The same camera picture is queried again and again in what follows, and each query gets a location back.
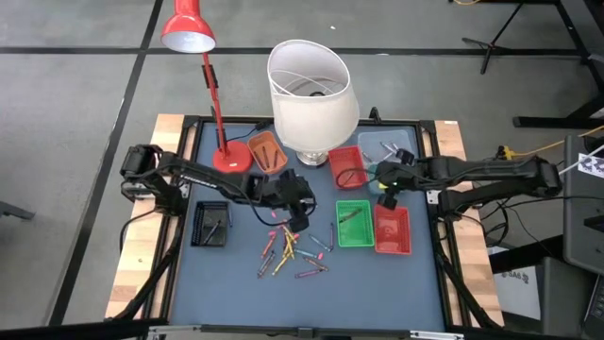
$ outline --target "red tray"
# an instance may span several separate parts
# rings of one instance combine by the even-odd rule
[[[393,211],[380,205],[374,209],[376,216],[376,252],[411,255],[411,226],[405,207]]]
[[[367,174],[362,170],[361,151],[356,145],[339,147],[329,151],[329,166],[333,175],[333,182],[338,189],[359,188],[367,181]],[[345,172],[338,178],[344,170],[359,169],[360,171]]]

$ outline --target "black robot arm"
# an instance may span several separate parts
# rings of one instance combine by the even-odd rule
[[[292,219],[293,232],[309,226],[307,209],[314,206],[314,194],[302,177],[289,169],[270,180],[259,174],[224,174],[213,168],[186,161],[172,152],[164,152],[156,145],[136,145],[128,153],[120,170],[124,177],[122,193],[130,200],[136,198],[141,184],[147,193],[156,198],[156,211],[172,216],[185,213],[185,199],[179,185],[168,184],[163,176],[177,176],[181,181],[192,182],[217,190],[225,198],[239,204],[287,210]]]
[[[464,213],[474,205],[518,195],[552,197],[562,190],[556,166],[538,157],[520,161],[462,161],[439,156],[411,164],[408,151],[401,149],[397,156],[406,161],[382,161],[376,171],[377,180],[388,187],[378,204],[389,209],[396,206],[394,196],[401,190],[441,190],[440,216]],[[494,182],[464,192],[446,190],[466,180]]]

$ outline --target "lamp base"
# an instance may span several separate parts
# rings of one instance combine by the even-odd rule
[[[307,166],[321,166],[327,162],[327,152],[295,152],[295,156]]]
[[[212,158],[212,164],[218,171],[228,173],[242,173],[252,167],[252,154],[247,145],[237,141],[226,142],[228,155],[223,155],[222,151],[216,149]]]

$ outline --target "lamp shade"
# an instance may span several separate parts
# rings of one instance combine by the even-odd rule
[[[281,142],[301,153],[325,153],[342,145],[359,122],[359,103],[344,62],[315,42],[277,45],[268,78]]]
[[[214,33],[199,14],[199,0],[175,0],[175,14],[161,31],[161,42],[171,50],[204,53],[216,46]]]

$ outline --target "orange tray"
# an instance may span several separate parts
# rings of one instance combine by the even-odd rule
[[[247,147],[265,174],[275,174],[287,164],[287,156],[271,131],[264,131],[250,138]]]

